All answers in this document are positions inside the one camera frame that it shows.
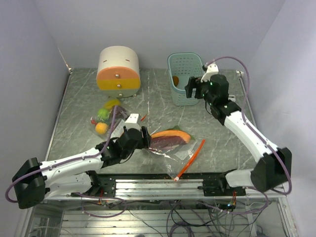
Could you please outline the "zip bag with fruit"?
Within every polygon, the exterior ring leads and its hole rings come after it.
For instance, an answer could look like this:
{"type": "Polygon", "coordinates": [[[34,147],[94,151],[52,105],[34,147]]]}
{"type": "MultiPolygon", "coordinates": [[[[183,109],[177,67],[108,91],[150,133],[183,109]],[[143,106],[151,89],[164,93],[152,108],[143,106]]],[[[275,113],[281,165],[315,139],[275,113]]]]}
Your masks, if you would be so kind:
{"type": "Polygon", "coordinates": [[[131,108],[119,99],[111,97],[88,117],[87,128],[103,142],[108,138],[119,138],[124,133],[124,122],[130,114],[138,113],[132,112],[131,108]]]}

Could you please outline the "light blue plastic basket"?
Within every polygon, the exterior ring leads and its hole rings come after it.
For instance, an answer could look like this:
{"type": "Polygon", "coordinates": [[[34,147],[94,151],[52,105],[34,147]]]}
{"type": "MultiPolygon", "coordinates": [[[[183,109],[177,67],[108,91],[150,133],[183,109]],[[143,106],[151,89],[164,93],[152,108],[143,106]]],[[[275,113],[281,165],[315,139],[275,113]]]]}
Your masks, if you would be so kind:
{"type": "Polygon", "coordinates": [[[167,64],[173,103],[176,106],[196,105],[199,100],[194,98],[195,90],[193,91],[192,98],[186,98],[185,86],[188,84],[190,77],[199,78],[204,74],[200,56],[191,52],[173,53],[169,55],[167,64]],[[173,76],[179,78],[177,86],[173,84],[173,76]]]}

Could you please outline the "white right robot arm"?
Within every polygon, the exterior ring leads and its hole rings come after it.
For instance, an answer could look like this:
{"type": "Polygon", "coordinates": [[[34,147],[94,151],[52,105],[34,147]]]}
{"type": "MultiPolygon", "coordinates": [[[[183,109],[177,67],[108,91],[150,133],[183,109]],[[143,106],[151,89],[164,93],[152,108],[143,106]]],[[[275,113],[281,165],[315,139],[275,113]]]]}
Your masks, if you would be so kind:
{"type": "Polygon", "coordinates": [[[229,82],[223,75],[208,80],[190,77],[185,86],[186,97],[203,99],[211,115],[229,129],[247,147],[256,161],[253,169],[232,170],[218,182],[218,191],[229,195],[235,187],[252,187],[264,193],[285,182],[292,190],[290,177],[292,153],[267,139],[242,113],[236,102],[229,99],[229,82]]]}

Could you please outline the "zip bag with fake food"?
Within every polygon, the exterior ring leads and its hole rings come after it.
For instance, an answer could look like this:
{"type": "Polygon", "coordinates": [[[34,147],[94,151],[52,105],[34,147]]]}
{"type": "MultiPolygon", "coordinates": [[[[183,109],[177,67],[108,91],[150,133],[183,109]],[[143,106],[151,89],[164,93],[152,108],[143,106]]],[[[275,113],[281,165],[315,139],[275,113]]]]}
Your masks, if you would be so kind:
{"type": "Polygon", "coordinates": [[[177,182],[198,158],[204,144],[205,139],[196,139],[175,126],[152,133],[147,151],[160,159],[164,173],[177,182]]]}

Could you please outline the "small orange fake food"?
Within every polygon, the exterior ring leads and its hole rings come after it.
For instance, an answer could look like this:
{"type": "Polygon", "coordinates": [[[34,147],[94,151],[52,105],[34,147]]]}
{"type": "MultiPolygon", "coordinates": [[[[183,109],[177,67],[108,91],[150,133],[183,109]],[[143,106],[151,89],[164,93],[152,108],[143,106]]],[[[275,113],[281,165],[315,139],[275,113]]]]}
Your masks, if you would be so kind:
{"type": "Polygon", "coordinates": [[[172,77],[172,80],[173,80],[173,84],[174,84],[175,86],[177,86],[178,83],[179,83],[179,78],[178,78],[177,76],[173,76],[173,77],[172,77]]]}

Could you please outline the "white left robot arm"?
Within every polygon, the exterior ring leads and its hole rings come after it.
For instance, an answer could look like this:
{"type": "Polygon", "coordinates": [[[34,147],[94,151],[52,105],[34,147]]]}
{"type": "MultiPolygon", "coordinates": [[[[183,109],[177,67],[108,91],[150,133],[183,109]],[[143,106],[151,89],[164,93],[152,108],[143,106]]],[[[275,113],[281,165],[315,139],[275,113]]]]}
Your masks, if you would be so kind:
{"type": "Polygon", "coordinates": [[[31,158],[24,162],[12,178],[20,209],[41,203],[45,198],[71,193],[97,195],[101,184],[96,172],[128,159],[136,149],[150,146],[151,137],[146,127],[124,129],[119,138],[102,142],[96,147],[71,157],[39,162],[31,158]]]}

